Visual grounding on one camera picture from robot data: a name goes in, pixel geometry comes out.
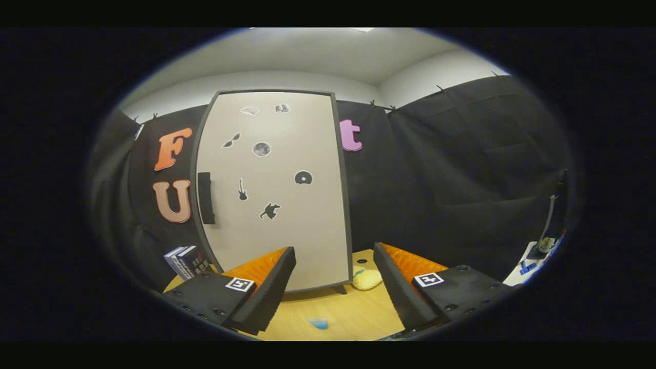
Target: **orange foam pad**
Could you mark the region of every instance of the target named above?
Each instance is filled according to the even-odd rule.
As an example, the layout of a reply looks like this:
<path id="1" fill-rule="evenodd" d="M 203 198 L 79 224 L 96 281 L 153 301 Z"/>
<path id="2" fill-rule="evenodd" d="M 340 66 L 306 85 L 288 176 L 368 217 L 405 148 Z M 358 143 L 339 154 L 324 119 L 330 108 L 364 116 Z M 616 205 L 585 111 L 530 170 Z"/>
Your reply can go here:
<path id="1" fill-rule="evenodd" d="M 417 291 L 412 284 L 412 279 L 414 277 L 422 274 L 437 273 L 448 269 L 444 265 L 434 263 L 433 261 L 415 255 L 414 253 L 409 253 L 408 251 L 383 244 L 382 242 L 380 242 L 380 245 L 385 251 L 387 251 L 387 254 L 392 258 L 404 279 L 410 283 L 410 286 L 412 286 L 417 293 L 419 293 L 419 291 Z"/>
<path id="2" fill-rule="evenodd" d="M 230 269 L 227 272 L 222 273 L 224 276 L 231 276 L 232 278 L 243 278 L 254 280 L 256 287 L 253 293 L 257 292 L 264 280 L 273 269 L 274 265 L 277 263 L 278 259 L 282 256 L 287 248 L 281 248 L 280 250 L 269 253 L 265 256 L 259 257 L 258 259 L 251 260 L 246 264 L 242 264 L 234 269 Z"/>

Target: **ceiling light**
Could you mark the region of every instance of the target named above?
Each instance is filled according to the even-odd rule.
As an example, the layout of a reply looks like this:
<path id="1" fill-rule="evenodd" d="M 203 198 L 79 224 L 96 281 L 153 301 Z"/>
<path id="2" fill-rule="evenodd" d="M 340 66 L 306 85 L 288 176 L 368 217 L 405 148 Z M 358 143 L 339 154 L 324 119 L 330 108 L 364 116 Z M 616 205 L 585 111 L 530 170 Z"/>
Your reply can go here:
<path id="1" fill-rule="evenodd" d="M 351 30 L 356 30 L 360 32 L 369 32 L 374 29 L 374 27 L 349 27 Z"/>

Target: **wooden table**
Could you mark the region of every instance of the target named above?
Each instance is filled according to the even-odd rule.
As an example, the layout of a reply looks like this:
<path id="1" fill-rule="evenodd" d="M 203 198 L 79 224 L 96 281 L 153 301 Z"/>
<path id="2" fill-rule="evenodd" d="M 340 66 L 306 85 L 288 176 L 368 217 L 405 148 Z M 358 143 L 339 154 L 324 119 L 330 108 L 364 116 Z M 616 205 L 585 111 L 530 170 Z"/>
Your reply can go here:
<path id="1" fill-rule="evenodd" d="M 353 264 L 377 270 L 373 250 L 354 253 Z M 176 276 L 164 292 L 182 282 Z M 344 288 L 346 295 L 332 288 L 285 295 L 266 332 L 240 333 L 262 341 L 374 341 L 404 329 L 383 282 L 368 291 L 351 284 Z M 313 318 L 327 319 L 328 329 L 317 329 L 306 320 Z"/>

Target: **blue object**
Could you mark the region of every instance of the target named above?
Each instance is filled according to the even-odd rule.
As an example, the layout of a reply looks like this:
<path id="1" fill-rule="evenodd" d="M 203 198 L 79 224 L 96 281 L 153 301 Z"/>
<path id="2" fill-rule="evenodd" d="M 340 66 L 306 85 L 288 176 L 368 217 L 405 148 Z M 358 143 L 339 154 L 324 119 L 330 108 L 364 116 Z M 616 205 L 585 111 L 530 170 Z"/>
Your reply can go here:
<path id="1" fill-rule="evenodd" d="M 310 324 L 319 328 L 320 330 L 328 329 L 328 319 L 306 319 Z"/>
<path id="2" fill-rule="evenodd" d="M 525 275 L 526 273 L 532 271 L 535 267 L 537 266 L 537 263 L 530 264 L 528 267 L 526 266 L 526 262 L 522 261 L 522 269 L 520 270 L 521 275 Z"/>

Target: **magnet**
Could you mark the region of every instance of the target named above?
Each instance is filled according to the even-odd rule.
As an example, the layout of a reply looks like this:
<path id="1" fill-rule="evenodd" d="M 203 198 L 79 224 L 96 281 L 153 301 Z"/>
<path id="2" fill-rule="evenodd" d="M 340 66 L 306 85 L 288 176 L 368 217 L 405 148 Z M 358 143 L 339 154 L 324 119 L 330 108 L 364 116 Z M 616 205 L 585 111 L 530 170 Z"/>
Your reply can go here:
<path id="1" fill-rule="evenodd" d="M 244 191 L 241 178 L 239 179 L 239 199 L 241 201 L 248 200 L 248 196 L 246 196 L 246 191 Z"/>
<path id="2" fill-rule="evenodd" d="M 266 142 L 258 142 L 253 146 L 253 154 L 257 156 L 267 156 L 271 153 L 271 145 Z"/>
<path id="3" fill-rule="evenodd" d="M 237 134 L 234 135 L 234 137 L 232 137 L 232 140 L 226 142 L 226 143 L 223 145 L 223 148 L 231 147 L 231 146 L 232 146 L 232 143 L 233 143 L 234 141 L 238 140 L 240 137 L 241 137 L 241 132 L 237 132 Z"/>
<path id="4" fill-rule="evenodd" d="M 294 176 L 294 182 L 297 185 L 311 185 L 312 184 L 312 174 L 309 171 L 300 171 Z"/>
<path id="5" fill-rule="evenodd" d="M 255 106 L 245 106 L 240 110 L 240 112 L 244 114 L 248 114 L 250 116 L 256 116 L 260 112 L 260 110 Z"/>
<path id="6" fill-rule="evenodd" d="M 291 109 L 287 104 L 276 105 L 276 113 L 289 113 Z"/>
<path id="7" fill-rule="evenodd" d="M 265 208 L 264 208 L 264 213 L 260 214 L 260 219 L 264 219 L 264 216 L 266 215 L 269 217 L 269 219 L 274 220 L 276 217 L 276 209 L 280 208 L 280 205 L 278 204 L 271 204 L 269 203 Z"/>

